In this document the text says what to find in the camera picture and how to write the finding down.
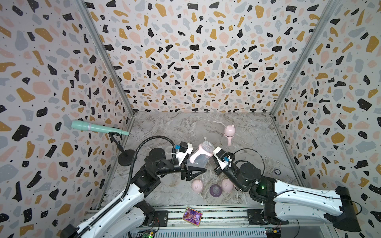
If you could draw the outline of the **small clear baby bottle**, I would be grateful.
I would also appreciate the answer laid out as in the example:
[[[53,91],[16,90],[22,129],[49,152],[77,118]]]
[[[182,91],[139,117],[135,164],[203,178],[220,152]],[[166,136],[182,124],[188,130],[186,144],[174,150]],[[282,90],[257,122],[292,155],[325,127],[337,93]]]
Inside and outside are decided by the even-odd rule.
[[[205,168],[209,158],[213,157],[214,146],[208,141],[204,141],[198,146],[198,150],[189,158],[191,166]]]

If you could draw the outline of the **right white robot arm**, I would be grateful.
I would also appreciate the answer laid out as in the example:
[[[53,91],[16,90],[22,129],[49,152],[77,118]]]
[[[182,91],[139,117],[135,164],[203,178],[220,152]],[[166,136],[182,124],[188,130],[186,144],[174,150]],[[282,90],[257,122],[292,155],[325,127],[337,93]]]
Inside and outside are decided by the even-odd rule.
[[[249,162],[240,167],[229,157],[214,158],[214,162],[217,175],[225,175],[237,190],[248,192],[252,200],[264,206],[262,219],[268,224],[317,220],[342,231],[361,231],[355,202],[346,187],[311,189],[262,176],[261,170]]]

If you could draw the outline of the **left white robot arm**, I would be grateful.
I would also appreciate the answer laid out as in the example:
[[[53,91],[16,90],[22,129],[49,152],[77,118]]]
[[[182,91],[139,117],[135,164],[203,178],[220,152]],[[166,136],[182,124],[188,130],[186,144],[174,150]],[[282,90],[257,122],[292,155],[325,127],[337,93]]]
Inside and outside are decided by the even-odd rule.
[[[155,148],[144,159],[145,164],[134,175],[127,187],[103,209],[78,226],[66,226],[62,238],[118,238],[140,226],[152,226],[155,209],[145,198],[167,174],[180,173],[190,181],[206,172],[205,168],[188,166],[186,161],[166,159],[164,149]]]

